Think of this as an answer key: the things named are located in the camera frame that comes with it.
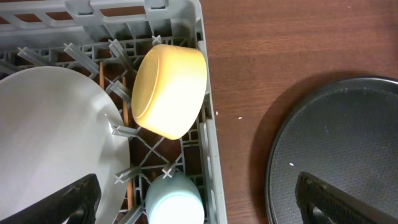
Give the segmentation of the white round plate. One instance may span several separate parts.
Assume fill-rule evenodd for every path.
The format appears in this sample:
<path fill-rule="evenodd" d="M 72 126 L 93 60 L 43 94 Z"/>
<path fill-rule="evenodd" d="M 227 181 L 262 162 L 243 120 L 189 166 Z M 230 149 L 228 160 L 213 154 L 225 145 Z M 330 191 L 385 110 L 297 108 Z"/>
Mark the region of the white round plate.
<path fill-rule="evenodd" d="M 123 121 L 93 80 L 62 67 L 35 67 L 1 80 L 1 218 L 95 174 L 98 223 L 115 221 L 126 194 L 117 172 L 129 143 L 112 134 Z"/>

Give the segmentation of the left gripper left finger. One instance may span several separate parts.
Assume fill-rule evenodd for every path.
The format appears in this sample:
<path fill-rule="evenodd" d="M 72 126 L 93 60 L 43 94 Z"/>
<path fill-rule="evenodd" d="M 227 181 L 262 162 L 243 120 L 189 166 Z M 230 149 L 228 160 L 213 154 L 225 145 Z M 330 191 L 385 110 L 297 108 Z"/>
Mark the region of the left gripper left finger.
<path fill-rule="evenodd" d="M 96 174 L 88 174 L 37 203 L 1 220 L 1 224 L 94 224 L 101 200 Z"/>

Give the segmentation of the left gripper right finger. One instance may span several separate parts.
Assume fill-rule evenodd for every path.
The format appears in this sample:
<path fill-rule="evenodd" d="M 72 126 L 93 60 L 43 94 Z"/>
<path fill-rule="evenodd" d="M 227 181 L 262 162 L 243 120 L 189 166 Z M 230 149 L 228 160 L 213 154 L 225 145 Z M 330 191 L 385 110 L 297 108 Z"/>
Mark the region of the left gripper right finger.
<path fill-rule="evenodd" d="M 308 172 L 297 177 L 295 198 L 304 224 L 397 223 L 377 210 Z"/>

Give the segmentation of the light blue cup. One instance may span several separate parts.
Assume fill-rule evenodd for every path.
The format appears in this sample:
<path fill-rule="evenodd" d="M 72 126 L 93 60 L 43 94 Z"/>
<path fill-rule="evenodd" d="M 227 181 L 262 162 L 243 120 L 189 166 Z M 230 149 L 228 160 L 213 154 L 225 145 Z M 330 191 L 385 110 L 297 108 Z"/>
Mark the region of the light blue cup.
<path fill-rule="evenodd" d="M 158 177 L 146 193 L 149 224 L 203 224 L 205 209 L 196 185 L 183 173 Z"/>

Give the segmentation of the yellow bowl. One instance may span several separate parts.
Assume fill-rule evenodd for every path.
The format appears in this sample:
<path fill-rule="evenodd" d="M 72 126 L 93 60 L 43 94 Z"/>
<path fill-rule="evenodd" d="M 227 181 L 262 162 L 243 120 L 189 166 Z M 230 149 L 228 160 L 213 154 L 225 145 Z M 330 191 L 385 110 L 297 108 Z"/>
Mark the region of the yellow bowl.
<path fill-rule="evenodd" d="M 135 122 L 167 139 L 182 137 L 198 116 L 207 78 L 206 60 L 199 50 L 166 44 L 151 48 L 132 89 Z"/>

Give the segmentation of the wooden chopstick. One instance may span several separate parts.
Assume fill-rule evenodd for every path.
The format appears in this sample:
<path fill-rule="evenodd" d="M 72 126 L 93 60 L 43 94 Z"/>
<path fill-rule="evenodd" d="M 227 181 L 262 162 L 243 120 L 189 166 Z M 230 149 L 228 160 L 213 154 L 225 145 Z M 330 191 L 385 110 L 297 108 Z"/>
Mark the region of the wooden chopstick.
<path fill-rule="evenodd" d="M 129 127 L 128 102 L 129 101 L 123 100 L 123 121 L 126 127 Z M 134 189 L 131 180 L 128 180 L 127 183 L 127 208 L 128 210 L 134 208 Z"/>
<path fill-rule="evenodd" d="M 99 85 L 104 90 L 104 65 L 103 65 L 103 62 L 99 63 Z"/>

